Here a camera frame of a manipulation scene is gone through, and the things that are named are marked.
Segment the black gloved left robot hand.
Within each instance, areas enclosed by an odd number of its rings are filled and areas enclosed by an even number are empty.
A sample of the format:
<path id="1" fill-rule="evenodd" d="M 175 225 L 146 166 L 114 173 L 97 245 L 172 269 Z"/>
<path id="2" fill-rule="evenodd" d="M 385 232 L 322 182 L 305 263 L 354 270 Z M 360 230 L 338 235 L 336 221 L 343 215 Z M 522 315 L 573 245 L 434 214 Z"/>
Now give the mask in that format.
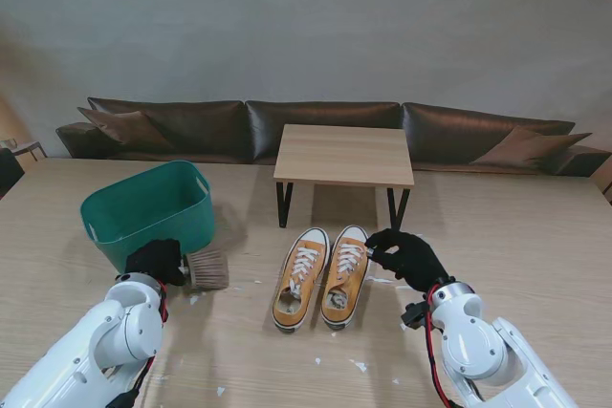
<path id="1" fill-rule="evenodd" d="M 153 240 L 127 257 L 125 273 L 144 273 L 165 285 L 180 287 L 186 283 L 182 263 L 178 240 Z"/>

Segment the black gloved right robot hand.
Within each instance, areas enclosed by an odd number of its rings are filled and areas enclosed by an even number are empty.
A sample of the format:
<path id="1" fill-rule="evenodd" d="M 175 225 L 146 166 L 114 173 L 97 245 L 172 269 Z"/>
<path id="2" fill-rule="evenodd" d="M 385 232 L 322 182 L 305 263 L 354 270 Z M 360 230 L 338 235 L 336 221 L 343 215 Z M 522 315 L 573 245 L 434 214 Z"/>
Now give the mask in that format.
<path id="1" fill-rule="evenodd" d="M 427 293 L 435 284 L 449 279 L 431 246 L 412 233 L 386 228 L 372 234 L 365 246 L 370 260 L 416 291 Z"/>

